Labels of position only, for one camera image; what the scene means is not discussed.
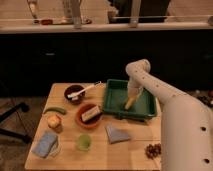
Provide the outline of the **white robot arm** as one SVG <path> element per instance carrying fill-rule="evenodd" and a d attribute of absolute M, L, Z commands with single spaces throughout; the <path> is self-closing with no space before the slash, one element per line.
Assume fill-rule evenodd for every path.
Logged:
<path fill-rule="evenodd" d="M 162 104 L 161 171 L 213 171 L 212 111 L 197 98 L 152 76 L 147 59 L 126 66 L 128 98 L 148 90 Z"/>

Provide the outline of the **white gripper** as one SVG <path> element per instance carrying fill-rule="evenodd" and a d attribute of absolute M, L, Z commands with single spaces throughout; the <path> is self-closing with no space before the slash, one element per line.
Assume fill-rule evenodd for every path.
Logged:
<path fill-rule="evenodd" d="M 137 81 L 130 78 L 127 84 L 128 101 L 136 101 L 143 90 L 144 88 Z"/>

